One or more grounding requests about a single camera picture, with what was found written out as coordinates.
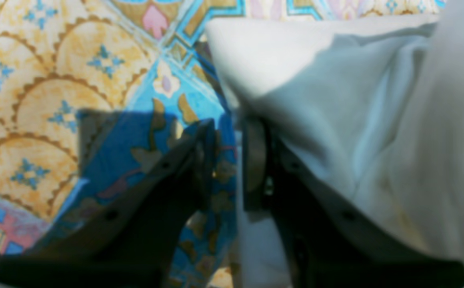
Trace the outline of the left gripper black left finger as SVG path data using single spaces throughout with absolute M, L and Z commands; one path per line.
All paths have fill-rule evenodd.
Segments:
M 0 257 L 0 288 L 166 288 L 180 232 L 209 208 L 216 135 L 201 120 L 146 177 L 67 238 Z

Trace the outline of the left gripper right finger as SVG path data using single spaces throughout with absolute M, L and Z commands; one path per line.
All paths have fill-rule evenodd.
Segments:
M 243 208 L 275 222 L 294 288 L 462 288 L 464 265 L 396 240 L 259 118 L 242 123 Z

